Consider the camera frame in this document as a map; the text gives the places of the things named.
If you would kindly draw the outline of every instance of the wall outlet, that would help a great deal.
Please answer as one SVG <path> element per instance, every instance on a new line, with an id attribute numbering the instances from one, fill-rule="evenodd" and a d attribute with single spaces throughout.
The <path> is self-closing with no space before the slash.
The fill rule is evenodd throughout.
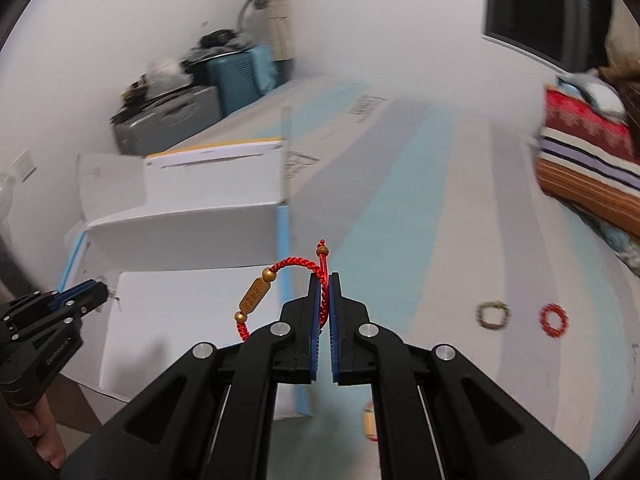
<path id="1" fill-rule="evenodd" d="M 11 171 L 21 182 L 27 180 L 36 171 L 36 165 L 29 150 L 24 150 L 22 155 L 15 159 L 11 165 Z"/>

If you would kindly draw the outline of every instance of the striped blanket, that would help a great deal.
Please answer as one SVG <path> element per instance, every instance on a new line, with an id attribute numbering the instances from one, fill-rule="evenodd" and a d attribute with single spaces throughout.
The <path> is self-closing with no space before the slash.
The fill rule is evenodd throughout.
<path id="1" fill-rule="evenodd" d="M 583 457 L 592 477 L 640 417 L 640 281 L 572 211 L 539 189 L 526 142 L 484 117 L 330 78 L 293 81 L 187 145 L 290 139 L 291 252 L 327 240 L 345 296 L 404 341 L 456 346 Z M 562 139 L 551 139 L 550 142 Z M 294 273 L 303 295 L 308 275 Z M 502 301 L 508 327 L 478 325 Z M 543 306 L 568 315 L 560 338 Z M 332 384 L 328 331 L 315 416 L 278 422 L 270 476 L 374 479 L 367 387 Z"/>
<path id="2" fill-rule="evenodd" d="M 540 186 L 640 236 L 640 159 L 624 124 L 546 89 L 536 173 Z"/>

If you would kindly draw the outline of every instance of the cardboard box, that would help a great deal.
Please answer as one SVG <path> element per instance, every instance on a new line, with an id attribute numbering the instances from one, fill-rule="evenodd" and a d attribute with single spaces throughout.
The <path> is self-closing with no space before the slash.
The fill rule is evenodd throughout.
<path id="1" fill-rule="evenodd" d="M 114 298 L 83 318 L 84 345 L 63 374 L 128 402 L 195 344 L 240 342 L 240 299 L 288 255 L 285 157 L 279 139 L 146 158 L 81 155 L 84 223 L 60 290 L 97 278 Z M 278 319 L 288 278 L 278 274 L 249 329 Z M 278 418 L 300 405 L 292 386 L 279 387 Z"/>

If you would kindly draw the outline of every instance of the window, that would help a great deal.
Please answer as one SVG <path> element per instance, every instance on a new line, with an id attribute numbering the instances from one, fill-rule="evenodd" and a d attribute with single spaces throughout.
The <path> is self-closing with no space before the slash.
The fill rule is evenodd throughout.
<path id="1" fill-rule="evenodd" d="M 611 0 L 488 0 L 485 34 L 569 72 L 606 65 Z"/>

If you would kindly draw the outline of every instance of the finger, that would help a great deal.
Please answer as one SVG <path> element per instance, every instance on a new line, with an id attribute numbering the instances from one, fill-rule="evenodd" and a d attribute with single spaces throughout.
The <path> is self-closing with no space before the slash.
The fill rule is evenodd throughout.
<path id="1" fill-rule="evenodd" d="M 33 415 L 38 420 L 41 426 L 48 429 L 49 426 L 55 424 L 55 420 L 53 418 L 53 413 L 51 413 L 51 409 L 49 408 L 49 402 L 47 401 L 47 396 L 42 396 L 38 403 L 35 405 L 33 409 Z"/>
<path id="2" fill-rule="evenodd" d="M 60 469 L 66 458 L 66 450 L 56 426 L 53 426 L 42 436 L 38 441 L 36 451 L 45 462 Z"/>
<path id="3" fill-rule="evenodd" d="M 33 415 L 31 415 L 31 413 L 11 410 L 11 414 L 27 438 L 40 436 L 42 434 L 40 423 Z"/>

